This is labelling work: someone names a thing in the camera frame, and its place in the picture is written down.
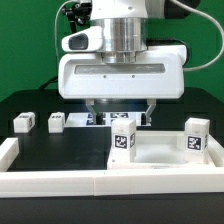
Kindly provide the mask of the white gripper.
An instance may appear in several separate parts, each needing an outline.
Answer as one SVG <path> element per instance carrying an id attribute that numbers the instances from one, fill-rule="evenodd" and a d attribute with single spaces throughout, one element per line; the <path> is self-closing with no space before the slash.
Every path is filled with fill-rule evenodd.
<path id="1" fill-rule="evenodd" d="M 99 53 L 73 53 L 62 57 L 58 90 L 65 99 L 86 99 L 95 125 L 103 124 L 103 113 L 93 99 L 148 99 L 141 125 L 151 124 L 155 99 L 175 99 L 184 92 L 183 45 L 151 46 L 134 63 L 106 64 Z"/>

